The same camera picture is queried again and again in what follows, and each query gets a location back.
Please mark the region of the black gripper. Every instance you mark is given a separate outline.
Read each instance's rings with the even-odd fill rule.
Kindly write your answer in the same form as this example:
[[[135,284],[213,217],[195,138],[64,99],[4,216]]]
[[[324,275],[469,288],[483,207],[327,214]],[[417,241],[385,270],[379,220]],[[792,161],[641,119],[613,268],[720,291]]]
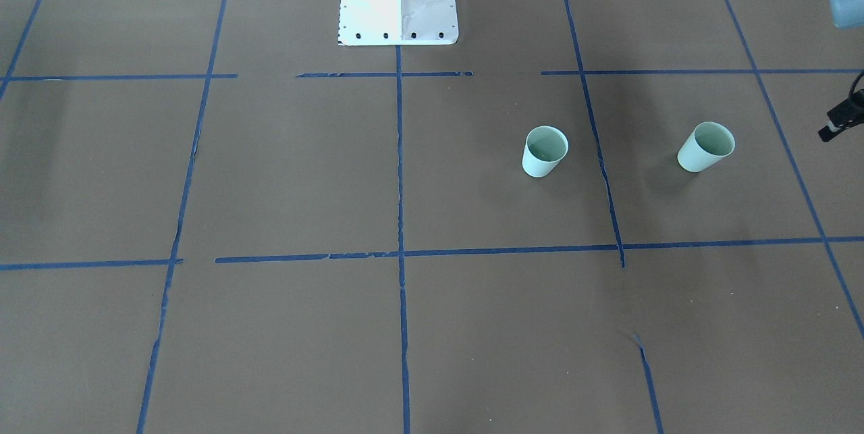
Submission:
[[[839,133],[863,123],[863,90],[858,88],[863,77],[859,72],[848,91],[848,96],[827,112],[827,124],[818,130],[822,142],[830,142]]]

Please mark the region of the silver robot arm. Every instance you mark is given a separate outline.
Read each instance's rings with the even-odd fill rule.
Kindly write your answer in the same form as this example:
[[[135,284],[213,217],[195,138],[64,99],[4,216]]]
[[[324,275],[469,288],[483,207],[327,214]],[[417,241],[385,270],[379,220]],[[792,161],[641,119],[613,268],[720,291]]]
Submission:
[[[829,0],[834,25],[839,29],[861,28],[863,0]],[[822,142],[833,140],[839,133],[860,126],[863,122],[863,72],[859,71],[850,85],[846,98],[827,112],[826,126],[818,130]]]

